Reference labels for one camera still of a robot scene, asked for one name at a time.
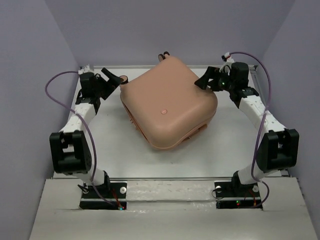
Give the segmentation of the pink hard-shell suitcase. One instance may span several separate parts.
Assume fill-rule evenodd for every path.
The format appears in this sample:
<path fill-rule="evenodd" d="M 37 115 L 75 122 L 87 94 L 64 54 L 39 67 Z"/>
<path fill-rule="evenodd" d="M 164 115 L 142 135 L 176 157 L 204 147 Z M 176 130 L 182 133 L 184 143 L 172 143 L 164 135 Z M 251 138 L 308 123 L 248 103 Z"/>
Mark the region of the pink hard-shell suitcase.
<path fill-rule="evenodd" d="M 169 150 L 206 128 L 218 99 L 195 85 L 198 76 L 167 51 L 159 63 L 120 86 L 120 99 L 132 123 L 155 149 Z"/>

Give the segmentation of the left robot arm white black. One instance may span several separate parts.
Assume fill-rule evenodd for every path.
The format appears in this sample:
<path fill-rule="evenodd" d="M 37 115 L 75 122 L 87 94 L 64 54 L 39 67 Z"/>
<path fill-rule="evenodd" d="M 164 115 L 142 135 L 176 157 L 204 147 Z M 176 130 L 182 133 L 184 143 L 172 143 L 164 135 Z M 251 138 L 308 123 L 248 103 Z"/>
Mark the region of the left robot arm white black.
<path fill-rule="evenodd" d="M 106 68 L 100 73 L 84 68 L 76 74 L 80 90 L 73 108 L 47 95 L 71 113 L 64 127 L 49 136 L 53 169 L 58 174 L 77 177 L 92 186 L 97 196 L 104 198 L 110 194 L 111 183 L 108 174 L 98 169 L 97 150 L 89 123 L 97 115 L 101 101 L 126 84 L 128 78 L 117 76 Z"/>

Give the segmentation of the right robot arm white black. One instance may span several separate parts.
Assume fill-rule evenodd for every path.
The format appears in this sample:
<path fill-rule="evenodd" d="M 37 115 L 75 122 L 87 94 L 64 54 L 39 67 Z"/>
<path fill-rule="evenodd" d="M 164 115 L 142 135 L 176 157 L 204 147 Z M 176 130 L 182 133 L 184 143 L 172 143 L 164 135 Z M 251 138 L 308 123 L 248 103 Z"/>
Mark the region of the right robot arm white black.
<path fill-rule="evenodd" d="M 230 183 L 235 196 L 242 196 L 269 174 L 296 165 L 300 135 L 297 130 L 281 124 L 266 109 L 257 90 L 249 86 L 249 66 L 244 62 L 228 63 L 222 68 L 209 66 L 195 81 L 202 90 L 226 91 L 231 101 L 257 129 L 254 147 L 255 162 L 236 171 Z"/>

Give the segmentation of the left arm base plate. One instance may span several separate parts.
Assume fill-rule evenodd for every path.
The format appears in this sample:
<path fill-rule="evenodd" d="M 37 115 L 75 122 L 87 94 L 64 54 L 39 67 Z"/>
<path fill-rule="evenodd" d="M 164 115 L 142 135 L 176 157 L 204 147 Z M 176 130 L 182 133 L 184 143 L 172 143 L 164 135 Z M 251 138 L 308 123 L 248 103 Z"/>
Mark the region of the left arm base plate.
<path fill-rule="evenodd" d="M 110 190 L 106 190 L 102 185 L 96 186 L 96 193 L 91 185 L 78 184 L 81 190 L 79 207 L 82 210 L 126 210 L 127 209 L 127 181 L 111 181 Z"/>

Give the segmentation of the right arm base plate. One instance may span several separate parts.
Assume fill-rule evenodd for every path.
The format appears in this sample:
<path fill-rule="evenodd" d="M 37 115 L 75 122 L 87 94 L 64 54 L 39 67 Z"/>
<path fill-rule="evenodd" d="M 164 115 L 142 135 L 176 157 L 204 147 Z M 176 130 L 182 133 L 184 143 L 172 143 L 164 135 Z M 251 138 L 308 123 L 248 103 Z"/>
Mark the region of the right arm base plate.
<path fill-rule="evenodd" d="M 231 181 L 217 181 L 211 195 L 218 210 L 263 208 L 257 183 L 234 188 Z"/>

